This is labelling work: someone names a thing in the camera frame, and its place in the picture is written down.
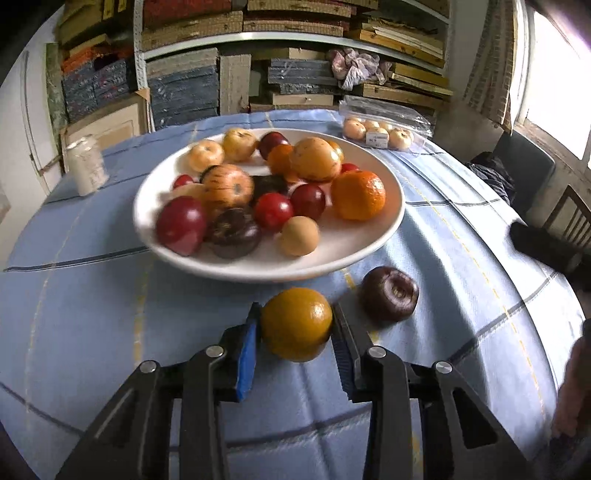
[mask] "plastic bag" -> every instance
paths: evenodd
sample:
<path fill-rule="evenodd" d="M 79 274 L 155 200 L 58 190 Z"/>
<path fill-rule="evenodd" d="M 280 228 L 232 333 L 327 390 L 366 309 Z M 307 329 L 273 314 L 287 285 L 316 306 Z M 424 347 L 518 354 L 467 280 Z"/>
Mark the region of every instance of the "plastic bag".
<path fill-rule="evenodd" d="M 431 123 L 412 108 L 346 95 L 339 103 L 343 137 L 372 148 L 419 153 L 433 135 Z"/>

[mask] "person's hand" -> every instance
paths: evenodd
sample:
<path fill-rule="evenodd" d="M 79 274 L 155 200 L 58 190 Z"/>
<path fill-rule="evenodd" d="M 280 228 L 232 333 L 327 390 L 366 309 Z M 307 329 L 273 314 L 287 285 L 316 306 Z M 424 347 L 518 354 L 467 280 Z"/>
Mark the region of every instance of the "person's hand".
<path fill-rule="evenodd" d="M 580 377 L 577 374 L 577 369 L 583 363 L 583 354 L 588 354 L 588 349 L 585 338 L 581 337 L 573 345 L 570 359 L 566 364 L 564 383 L 558 391 L 558 402 L 552 422 L 552 435 L 554 437 L 559 437 L 561 434 L 574 437 L 577 432 L 578 417 L 587 393 L 587 389 L 581 386 Z"/>

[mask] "checkered tablecloth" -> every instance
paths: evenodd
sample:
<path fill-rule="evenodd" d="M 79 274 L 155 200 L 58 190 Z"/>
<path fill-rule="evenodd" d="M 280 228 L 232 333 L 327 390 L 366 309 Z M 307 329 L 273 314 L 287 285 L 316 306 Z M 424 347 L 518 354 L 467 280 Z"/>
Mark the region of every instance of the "checkered tablecloth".
<path fill-rule="evenodd" d="M 374 341 L 405 361 L 449 360 L 532 458 L 548 439 L 583 314 L 562 275 L 512 248 L 507 230 L 517 214 L 434 144 L 419 155 L 372 150 L 407 199 L 400 228 L 378 252 L 295 284 L 188 275 L 140 243 L 132 202 L 160 161 L 232 126 L 340 136 L 338 114 L 315 110 L 215 117 L 133 138 L 104 152 L 111 177 L 96 194 L 77 196 L 66 177 L 20 236 L 0 275 L 0 420 L 41 480 L 54 477 L 143 359 L 186 361 L 241 323 L 251 302 L 293 285 L 361 315 L 355 284 L 384 264 L 414 277 L 421 295 L 411 319 L 373 332 Z M 306 364 L 263 347 L 256 368 L 250 396 L 224 406 L 232 479 L 361 479 L 369 410 L 342 392 L 331 344 Z"/>

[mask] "window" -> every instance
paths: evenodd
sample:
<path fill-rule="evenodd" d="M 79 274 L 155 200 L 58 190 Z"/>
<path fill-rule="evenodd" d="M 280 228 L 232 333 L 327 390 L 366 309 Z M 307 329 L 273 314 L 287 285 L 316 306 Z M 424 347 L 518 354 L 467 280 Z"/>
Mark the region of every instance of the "window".
<path fill-rule="evenodd" d="M 591 61 L 577 53 L 546 17 L 534 12 L 531 20 L 535 41 L 530 42 L 525 117 L 588 164 Z"/>

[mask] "plastic fruit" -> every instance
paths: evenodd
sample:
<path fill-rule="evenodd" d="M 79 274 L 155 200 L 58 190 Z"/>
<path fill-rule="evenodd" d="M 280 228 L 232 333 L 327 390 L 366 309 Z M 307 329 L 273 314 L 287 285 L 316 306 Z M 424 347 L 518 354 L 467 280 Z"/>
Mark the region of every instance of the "plastic fruit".
<path fill-rule="evenodd" d="M 365 125 L 355 120 L 345 120 L 343 134 L 351 140 L 363 140 L 366 132 Z"/>
<path fill-rule="evenodd" d="M 252 195 L 251 205 L 266 193 L 281 193 L 287 195 L 289 190 L 287 182 L 282 175 L 256 175 L 252 177 L 255 183 L 255 191 Z"/>
<path fill-rule="evenodd" d="M 355 165 L 354 163 L 343 163 L 340 166 L 341 174 L 345 173 L 346 171 L 351 171 L 351 170 L 359 170 L 359 167 L 357 165 Z"/>
<path fill-rule="evenodd" d="M 374 268 L 363 278 L 359 289 L 363 309 L 380 323 L 395 323 L 410 317 L 417 306 L 418 294 L 417 283 L 393 267 Z"/>
<path fill-rule="evenodd" d="M 294 147 L 292 145 L 277 145 L 267 157 L 267 165 L 273 175 L 283 175 L 289 183 L 299 181 L 296 173 L 291 169 L 291 153 Z"/>
<path fill-rule="evenodd" d="M 363 124 L 365 125 L 365 128 L 367 130 L 369 130 L 370 128 L 379 128 L 379 122 L 377 122 L 376 120 L 365 120 Z"/>
<path fill-rule="evenodd" d="M 285 255 L 303 257 L 311 254 L 320 243 L 320 229 L 308 217 L 292 217 L 281 230 L 279 246 Z"/>
<path fill-rule="evenodd" d="M 382 180 L 363 170 L 348 171 L 335 178 L 330 185 L 330 197 L 335 213 L 344 220 L 369 220 L 386 204 Z"/>
<path fill-rule="evenodd" d="M 305 183 L 297 187 L 290 197 L 294 215 L 318 220 L 326 209 L 326 195 L 318 185 Z"/>
<path fill-rule="evenodd" d="M 223 161 L 223 148 L 213 140 L 200 140 L 187 152 L 189 167 L 198 173 L 212 165 L 221 165 Z"/>
<path fill-rule="evenodd" d="M 305 181 L 326 183 L 340 173 L 339 155 L 326 140 L 318 137 L 300 140 L 290 160 L 291 168 Z"/>
<path fill-rule="evenodd" d="M 234 260 L 251 253 L 261 243 L 262 232 L 249 209 L 230 208 L 217 216 L 208 237 L 213 253 Z"/>
<path fill-rule="evenodd" d="M 340 145 L 332 140 L 329 140 L 329 145 L 335 149 L 336 154 L 339 156 L 339 161 L 343 163 L 343 160 L 345 159 L 345 153 L 343 152 L 343 149 L 340 147 Z"/>
<path fill-rule="evenodd" d="M 191 197 L 178 197 L 168 202 L 155 226 L 158 243 L 184 257 L 198 250 L 206 229 L 201 203 Z"/>
<path fill-rule="evenodd" d="M 280 193 L 266 193 L 255 206 L 255 220 L 270 232 L 280 232 L 283 224 L 294 216 L 294 209 L 287 197 Z"/>
<path fill-rule="evenodd" d="M 250 175 L 236 165 L 219 165 L 202 176 L 203 201 L 214 208 L 246 205 L 254 184 Z"/>
<path fill-rule="evenodd" d="M 194 183 L 191 175 L 179 175 L 173 182 L 173 190 L 182 187 L 183 185 L 190 185 Z"/>
<path fill-rule="evenodd" d="M 330 338 L 332 310 L 326 298 L 309 288 L 290 288 L 263 307 L 261 334 L 267 348 L 291 362 L 307 362 Z"/>
<path fill-rule="evenodd" d="M 257 138 L 243 128 L 231 128 L 226 132 L 222 141 L 226 161 L 231 163 L 241 163 L 250 160 L 257 146 Z"/>
<path fill-rule="evenodd" d="M 388 146 L 396 150 L 405 151 L 413 144 L 414 136 L 405 128 L 393 128 L 390 132 L 390 140 Z"/>
<path fill-rule="evenodd" d="M 279 132 L 269 132 L 263 135 L 259 141 L 259 153 L 263 157 L 263 160 L 267 160 L 269 153 L 277 145 L 289 145 L 289 141 Z"/>

